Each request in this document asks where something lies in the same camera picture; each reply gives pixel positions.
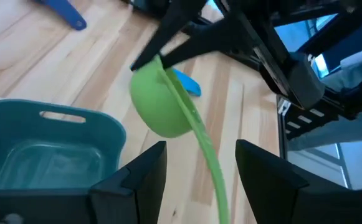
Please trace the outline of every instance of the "blue object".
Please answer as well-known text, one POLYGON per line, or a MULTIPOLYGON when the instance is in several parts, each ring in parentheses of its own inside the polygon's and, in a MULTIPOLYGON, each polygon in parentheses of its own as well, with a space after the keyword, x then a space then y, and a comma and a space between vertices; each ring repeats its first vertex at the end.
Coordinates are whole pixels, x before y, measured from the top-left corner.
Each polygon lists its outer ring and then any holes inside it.
POLYGON ((66 22, 76 30, 83 30, 87 27, 87 22, 81 14, 68 2, 68 0, 35 0, 53 9, 63 17, 66 22))
POLYGON ((0 190, 88 189, 117 171, 124 143, 123 126, 106 114, 1 100, 0 190))
POLYGON ((201 96, 200 86, 196 81, 176 69, 174 69, 174 71, 178 79, 181 81, 182 86, 185 88, 186 91, 188 91, 188 93, 196 96, 201 96))

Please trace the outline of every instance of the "wooden table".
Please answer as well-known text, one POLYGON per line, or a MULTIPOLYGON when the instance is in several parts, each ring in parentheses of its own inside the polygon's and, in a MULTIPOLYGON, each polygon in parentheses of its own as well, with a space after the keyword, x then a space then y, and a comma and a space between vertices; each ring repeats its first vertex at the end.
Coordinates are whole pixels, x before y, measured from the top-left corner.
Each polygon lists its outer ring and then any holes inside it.
MULTIPOLYGON (((0 1, 0 98, 23 98, 100 110, 121 121, 126 164, 163 139, 136 113, 128 94, 130 64, 157 22, 118 0, 74 0, 87 29, 72 30, 47 7, 25 0, 0 1)), ((216 20, 210 7, 203 13, 216 20)), ((185 41, 177 35, 166 50, 185 41)), ((220 53, 176 68, 201 86, 194 102, 214 141, 224 172, 232 223, 253 223, 234 159, 236 139, 279 153, 275 95, 260 75, 220 53)), ((160 224, 218 223, 216 199, 192 133, 168 141, 168 175, 160 224)))

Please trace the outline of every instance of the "green ladle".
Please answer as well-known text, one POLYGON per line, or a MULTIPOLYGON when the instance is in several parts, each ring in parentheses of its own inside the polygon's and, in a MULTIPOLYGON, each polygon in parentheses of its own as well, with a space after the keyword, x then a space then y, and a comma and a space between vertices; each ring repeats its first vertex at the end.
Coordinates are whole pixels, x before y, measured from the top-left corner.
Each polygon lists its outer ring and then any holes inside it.
POLYGON ((138 69, 130 83, 131 100, 146 125, 158 135, 175 138, 193 130, 211 170, 220 224, 228 224, 225 182, 216 152, 201 117, 172 68, 163 69, 160 57, 138 69))

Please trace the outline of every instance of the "bin handle cutout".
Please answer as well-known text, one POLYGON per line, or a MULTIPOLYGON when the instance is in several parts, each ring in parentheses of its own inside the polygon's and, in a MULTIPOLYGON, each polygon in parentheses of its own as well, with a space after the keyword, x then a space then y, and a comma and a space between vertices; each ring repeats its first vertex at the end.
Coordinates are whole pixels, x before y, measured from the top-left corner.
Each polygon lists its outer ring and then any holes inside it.
POLYGON ((66 121, 66 122, 73 122, 80 124, 86 122, 86 119, 81 116, 65 114, 65 113, 57 113, 52 111, 41 111, 39 112, 39 115, 46 119, 53 119, 59 121, 66 121))

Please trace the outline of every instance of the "teal plastic bin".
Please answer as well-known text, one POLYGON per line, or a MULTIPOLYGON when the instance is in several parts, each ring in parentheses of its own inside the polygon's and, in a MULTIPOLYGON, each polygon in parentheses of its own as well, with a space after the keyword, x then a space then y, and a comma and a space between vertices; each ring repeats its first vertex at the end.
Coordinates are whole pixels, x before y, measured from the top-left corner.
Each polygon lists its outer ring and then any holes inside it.
POLYGON ((0 190, 89 188, 118 169, 123 126, 90 110, 0 101, 0 190), (48 112, 82 117, 65 121, 48 112))

